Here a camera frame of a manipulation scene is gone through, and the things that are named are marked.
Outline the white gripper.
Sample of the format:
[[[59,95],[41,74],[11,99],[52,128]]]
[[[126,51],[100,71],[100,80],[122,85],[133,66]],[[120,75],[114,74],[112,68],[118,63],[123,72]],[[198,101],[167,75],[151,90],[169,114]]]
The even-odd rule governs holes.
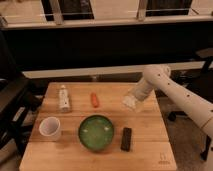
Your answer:
[[[130,95],[133,99],[144,101],[150,93],[154,90],[154,86],[149,83],[145,78],[142,78],[131,90]],[[134,110],[136,113],[141,111],[138,101],[128,99],[127,106]]]

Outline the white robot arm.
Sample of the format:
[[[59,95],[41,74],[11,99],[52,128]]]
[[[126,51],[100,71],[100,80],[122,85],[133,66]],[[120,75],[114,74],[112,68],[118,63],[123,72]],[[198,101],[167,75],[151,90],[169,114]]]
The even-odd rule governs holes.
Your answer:
[[[124,97],[123,103],[135,109],[154,88],[163,91],[181,108],[208,136],[213,138],[213,104],[170,78],[167,65],[146,65],[142,79]]]

